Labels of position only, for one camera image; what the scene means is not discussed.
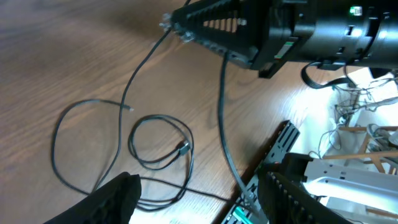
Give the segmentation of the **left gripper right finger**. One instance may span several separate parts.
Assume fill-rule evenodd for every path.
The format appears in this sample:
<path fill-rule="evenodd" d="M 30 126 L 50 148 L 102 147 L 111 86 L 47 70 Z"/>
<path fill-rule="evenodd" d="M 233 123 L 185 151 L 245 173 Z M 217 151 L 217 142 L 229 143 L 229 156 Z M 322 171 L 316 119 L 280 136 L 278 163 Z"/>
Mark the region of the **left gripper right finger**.
<path fill-rule="evenodd" d="M 258 200 L 270 223 L 349 223 L 280 173 L 260 172 L 258 178 Z"/>

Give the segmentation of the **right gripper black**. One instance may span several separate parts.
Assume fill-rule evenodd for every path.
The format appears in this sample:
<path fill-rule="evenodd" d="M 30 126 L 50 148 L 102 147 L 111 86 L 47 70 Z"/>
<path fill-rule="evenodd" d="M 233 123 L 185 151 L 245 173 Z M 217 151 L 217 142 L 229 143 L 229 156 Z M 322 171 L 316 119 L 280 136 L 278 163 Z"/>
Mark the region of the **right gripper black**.
<path fill-rule="evenodd" d="M 303 42 L 294 35 L 307 1 L 207 0 L 164 14 L 160 26 L 223 55 L 241 68 L 275 75 Z"/>

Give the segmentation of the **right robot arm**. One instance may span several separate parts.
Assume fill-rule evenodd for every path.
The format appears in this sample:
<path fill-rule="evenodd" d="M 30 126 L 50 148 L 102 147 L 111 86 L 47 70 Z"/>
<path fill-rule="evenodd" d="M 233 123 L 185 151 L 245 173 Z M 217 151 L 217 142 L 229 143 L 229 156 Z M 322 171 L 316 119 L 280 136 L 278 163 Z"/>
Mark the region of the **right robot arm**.
<path fill-rule="evenodd" d="M 321 70 L 397 70 L 397 2 L 347 0 L 197 1 L 166 14 L 163 29 L 239 67 L 273 77 L 288 62 Z"/>

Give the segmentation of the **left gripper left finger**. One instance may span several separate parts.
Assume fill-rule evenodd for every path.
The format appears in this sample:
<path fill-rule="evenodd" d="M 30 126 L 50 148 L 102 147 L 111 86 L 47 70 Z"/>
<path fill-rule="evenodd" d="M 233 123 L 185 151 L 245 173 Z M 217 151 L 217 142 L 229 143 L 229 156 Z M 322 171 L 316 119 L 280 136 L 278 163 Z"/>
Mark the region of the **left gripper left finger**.
<path fill-rule="evenodd" d="M 141 178 L 123 172 L 46 224 L 128 223 L 141 197 Z"/>

